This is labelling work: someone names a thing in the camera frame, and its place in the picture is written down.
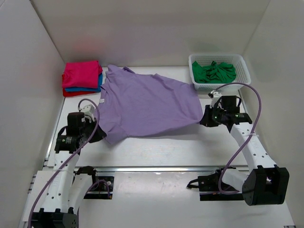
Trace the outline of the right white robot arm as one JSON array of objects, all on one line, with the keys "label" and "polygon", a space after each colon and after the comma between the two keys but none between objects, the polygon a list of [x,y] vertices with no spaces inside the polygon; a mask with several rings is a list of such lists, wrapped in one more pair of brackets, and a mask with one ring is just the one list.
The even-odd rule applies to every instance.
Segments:
[{"label": "right white robot arm", "polygon": [[254,133],[252,120],[240,112],[241,98],[236,95],[209,93],[211,104],[205,106],[200,124],[224,125],[241,148],[248,174],[228,166],[212,174],[198,176],[187,188],[198,189],[201,201],[243,200],[249,206],[280,205],[285,200],[289,172],[279,167]]}]

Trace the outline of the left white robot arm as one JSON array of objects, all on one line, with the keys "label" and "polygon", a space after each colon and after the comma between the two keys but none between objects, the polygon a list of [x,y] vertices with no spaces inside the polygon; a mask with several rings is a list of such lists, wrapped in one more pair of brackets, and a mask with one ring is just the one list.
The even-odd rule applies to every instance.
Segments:
[{"label": "left white robot arm", "polygon": [[89,189],[99,185],[91,166],[74,171],[81,149],[105,138],[91,111],[69,113],[67,126],[60,129],[55,145],[53,174],[42,188],[28,218],[29,228],[77,228],[78,210]]}]

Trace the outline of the purple t shirt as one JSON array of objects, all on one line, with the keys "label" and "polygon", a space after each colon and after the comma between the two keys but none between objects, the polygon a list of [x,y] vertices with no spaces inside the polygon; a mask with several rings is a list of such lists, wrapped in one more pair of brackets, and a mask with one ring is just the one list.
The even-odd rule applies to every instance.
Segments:
[{"label": "purple t shirt", "polygon": [[173,131],[203,118],[193,85],[115,65],[109,65],[105,74],[98,105],[99,126],[110,144]]}]

